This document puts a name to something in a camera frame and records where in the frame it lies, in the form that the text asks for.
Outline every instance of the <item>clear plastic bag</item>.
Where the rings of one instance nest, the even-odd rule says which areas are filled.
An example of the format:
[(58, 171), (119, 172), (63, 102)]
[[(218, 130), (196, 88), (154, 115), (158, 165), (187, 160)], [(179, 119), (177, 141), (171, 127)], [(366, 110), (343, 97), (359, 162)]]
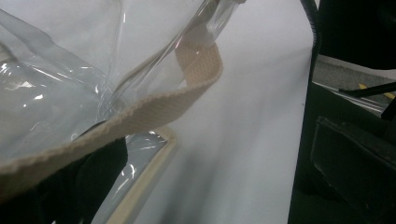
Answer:
[[(148, 95), (186, 85), (237, 3), (0, 3), (0, 161), (73, 141)], [(177, 51), (188, 51), (182, 62)]]

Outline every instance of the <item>white surface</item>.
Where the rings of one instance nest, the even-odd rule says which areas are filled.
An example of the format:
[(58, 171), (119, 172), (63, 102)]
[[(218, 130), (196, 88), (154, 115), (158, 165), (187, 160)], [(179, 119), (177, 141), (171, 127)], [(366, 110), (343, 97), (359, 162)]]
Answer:
[(171, 125), (179, 152), (135, 223), (287, 223), (312, 41), (300, 1), (236, 10), (223, 75)]

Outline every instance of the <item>plastic wrap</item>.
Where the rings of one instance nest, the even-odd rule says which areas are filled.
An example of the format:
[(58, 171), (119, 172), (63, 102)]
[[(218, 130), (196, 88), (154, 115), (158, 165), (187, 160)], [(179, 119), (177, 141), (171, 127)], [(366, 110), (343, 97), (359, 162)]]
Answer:
[(195, 52), (188, 67), (214, 44), (236, 6), (233, 0), (2, 1), (2, 161), (72, 141), (148, 95), (183, 87), (177, 51)]
[(166, 144), (166, 140), (155, 132), (128, 136), (128, 161), (113, 188), (108, 193), (92, 223), (106, 223), (128, 190), (141, 176), (150, 160)]

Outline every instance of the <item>beige strap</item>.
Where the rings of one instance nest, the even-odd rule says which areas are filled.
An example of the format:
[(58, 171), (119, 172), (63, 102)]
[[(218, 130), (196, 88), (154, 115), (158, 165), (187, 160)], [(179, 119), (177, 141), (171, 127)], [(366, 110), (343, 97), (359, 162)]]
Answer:
[(117, 138), (153, 130), (180, 117), (219, 79), (222, 64), (216, 45), (201, 49), (198, 56), (194, 49), (179, 46), (176, 54), (186, 77), (186, 88), (151, 95), (74, 142), (0, 166), (0, 203)]

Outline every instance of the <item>woven strap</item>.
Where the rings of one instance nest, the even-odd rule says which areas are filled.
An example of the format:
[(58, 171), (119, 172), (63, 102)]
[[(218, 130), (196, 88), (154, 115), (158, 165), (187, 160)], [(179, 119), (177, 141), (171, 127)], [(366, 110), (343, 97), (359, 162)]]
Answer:
[(117, 138), (153, 130), (180, 117), (219, 79), (222, 63), (216, 45), (201, 49), (198, 56), (194, 49), (179, 46), (176, 55), (186, 88), (151, 95), (74, 142), (0, 166), (0, 203)]

